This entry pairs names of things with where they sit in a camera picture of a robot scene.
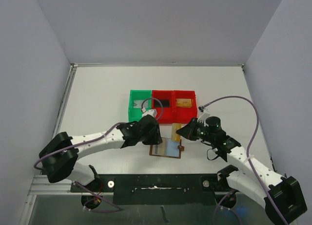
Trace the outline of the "brown leather card holder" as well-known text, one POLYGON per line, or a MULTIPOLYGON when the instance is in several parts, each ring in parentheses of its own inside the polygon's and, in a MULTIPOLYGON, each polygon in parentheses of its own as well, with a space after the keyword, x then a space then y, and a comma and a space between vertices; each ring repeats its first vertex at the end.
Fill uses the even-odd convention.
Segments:
POLYGON ((150 145, 150 150, 149 150, 150 156, 180 159, 181 153, 184 151, 182 140, 180 140, 179 142, 175 142, 175 141, 172 141, 170 138, 162 138, 162 143, 158 145, 166 146, 166 154, 164 156, 154 155, 153 147, 155 145, 150 145))

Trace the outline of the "gold card with grey stripe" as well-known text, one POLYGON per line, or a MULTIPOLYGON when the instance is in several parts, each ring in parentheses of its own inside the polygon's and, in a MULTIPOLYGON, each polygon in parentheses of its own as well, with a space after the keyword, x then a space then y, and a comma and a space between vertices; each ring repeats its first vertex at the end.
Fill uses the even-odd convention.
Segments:
POLYGON ((193 100, 190 98, 177 98, 176 106, 180 108, 191 108, 193 105, 193 100))

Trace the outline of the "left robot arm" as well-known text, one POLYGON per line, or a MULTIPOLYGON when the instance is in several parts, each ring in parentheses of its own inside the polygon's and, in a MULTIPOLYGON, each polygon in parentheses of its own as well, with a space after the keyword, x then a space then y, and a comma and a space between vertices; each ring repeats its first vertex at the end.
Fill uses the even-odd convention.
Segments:
POLYGON ((80 183, 86 190, 94 191, 99 186, 95 168, 83 165, 78 160, 105 150, 162 143, 158 121, 151 115, 139 121, 118 122, 109 130, 89 135, 70 136, 58 133, 39 153, 38 162, 47 175, 49 183, 64 179, 80 183))

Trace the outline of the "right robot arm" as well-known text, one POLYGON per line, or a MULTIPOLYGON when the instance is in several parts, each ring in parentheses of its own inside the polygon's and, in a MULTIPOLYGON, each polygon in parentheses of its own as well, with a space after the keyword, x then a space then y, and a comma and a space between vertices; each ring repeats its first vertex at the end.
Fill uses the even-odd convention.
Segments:
POLYGON ((234 138, 226 134, 221 120, 211 116, 206 122, 193 118, 176 133, 188 140, 209 144, 228 163, 217 175, 218 187, 242 192, 264 208, 275 225, 290 224, 307 211, 299 182, 282 176, 259 162, 234 138))

